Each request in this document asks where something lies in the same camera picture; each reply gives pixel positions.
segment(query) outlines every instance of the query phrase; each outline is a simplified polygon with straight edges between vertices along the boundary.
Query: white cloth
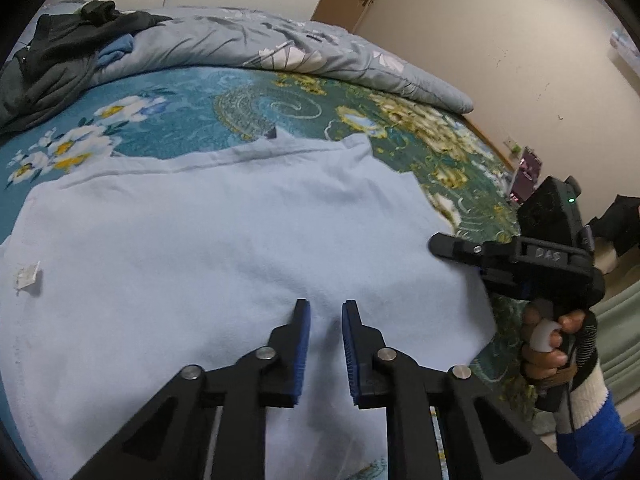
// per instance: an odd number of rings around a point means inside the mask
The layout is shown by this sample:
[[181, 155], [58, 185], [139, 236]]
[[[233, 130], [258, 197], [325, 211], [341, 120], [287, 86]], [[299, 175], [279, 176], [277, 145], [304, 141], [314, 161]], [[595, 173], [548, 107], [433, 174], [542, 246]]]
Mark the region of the white cloth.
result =
[[305, 384], [295, 409], [268, 410], [267, 478], [334, 480], [383, 456], [383, 410], [349, 394], [341, 306], [422, 365], [471, 361], [494, 320], [476, 271], [428, 251], [443, 229], [363, 135], [115, 157], [36, 186], [0, 262], [0, 370], [42, 477], [72, 476], [182, 366], [265, 344], [297, 298]]

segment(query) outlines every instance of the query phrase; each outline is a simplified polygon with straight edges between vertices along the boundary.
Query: teal floral bedding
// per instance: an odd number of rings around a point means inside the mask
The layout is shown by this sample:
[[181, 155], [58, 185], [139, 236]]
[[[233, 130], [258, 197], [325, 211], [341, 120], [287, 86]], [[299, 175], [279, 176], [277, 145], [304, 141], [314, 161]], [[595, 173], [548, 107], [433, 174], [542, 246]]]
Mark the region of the teal floral bedding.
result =
[[[316, 76], [191, 67], [93, 88], [57, 117], [4, 142], [0, 241], [11, 234], [27, 193], [41, 182], [107, 156], [172, 158], [222, 150], [251, 142], [276, 124], [294, 136], [329, 140], [364, 132], [380, 160], [415, 173], [459, 236], [507, 241], [517, 232], [502, 194], [507, 168], [460, 116]], [[530, 419], [533, 392], [517, 362], [521, 305], [498, 296], [492, 305], [498, 332], [472, 367]], [[353, 478], [386, 478], [386, 463]]]

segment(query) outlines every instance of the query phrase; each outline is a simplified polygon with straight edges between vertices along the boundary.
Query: silver screw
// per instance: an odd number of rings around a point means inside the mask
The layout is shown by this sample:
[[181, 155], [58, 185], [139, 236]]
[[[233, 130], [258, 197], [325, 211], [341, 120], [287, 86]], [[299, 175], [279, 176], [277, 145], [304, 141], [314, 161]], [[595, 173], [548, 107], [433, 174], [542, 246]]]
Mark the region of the silver screw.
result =
[[188, 381], [193, 381], [197, 379], [202, 373], [202, 368], [198, 365], [188, 365], [185, 366], [182, 370], [180, 370], [180, 375], [183, 379], [187, 379]]
[[381, 361], [393, 361], [396, 357], [398, 357], [398, 352], [393, 348], [381, 348], [378, 350], [378, 358]]
[[276, 357], [276, 351], [270, 346], [261, 346], [255, 351], [255, 356], [263, 361]]
[[453, 367], [453, 375], [460, 380], [467, 380], [471, 377], [471, 368], [466, 365], [455, 365]]

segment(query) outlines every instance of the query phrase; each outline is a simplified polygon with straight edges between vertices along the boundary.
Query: person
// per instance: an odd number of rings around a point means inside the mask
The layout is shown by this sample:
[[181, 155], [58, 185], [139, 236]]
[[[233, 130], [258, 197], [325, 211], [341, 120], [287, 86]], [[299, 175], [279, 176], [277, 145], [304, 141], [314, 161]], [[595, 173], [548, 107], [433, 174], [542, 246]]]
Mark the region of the person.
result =
[[[562, 335], [550, 335], [551, 352], [535, 352], [528, 345], [541, 316], [536, 302], [522, 314], [522, 373], [532, 384], [559, 375], [558, 368], [568, 359], [558, 347]], [[580, 480], [640, 479], [640, 444], [616, 411], [611, 393], [604, 383], [595, 347], [597, 322], [590, 311], [575, 310], [558, 319], [562, 332], [575, 334], [575, 363], [570, 402], [565, 399], [555, 413], [558, 455]]]

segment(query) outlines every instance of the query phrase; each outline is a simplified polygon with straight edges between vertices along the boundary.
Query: sleeve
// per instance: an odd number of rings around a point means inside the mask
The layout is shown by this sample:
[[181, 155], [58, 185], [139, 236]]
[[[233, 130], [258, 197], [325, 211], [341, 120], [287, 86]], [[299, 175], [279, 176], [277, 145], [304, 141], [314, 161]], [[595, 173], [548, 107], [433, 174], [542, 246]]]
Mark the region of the sleeve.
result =
[[571, 393], [570, 410], [563, 401], [556, 413], [558, 455], [580, 480], [614, 480], [634, 450], [633, 437], [625, 431], [600, 363]]

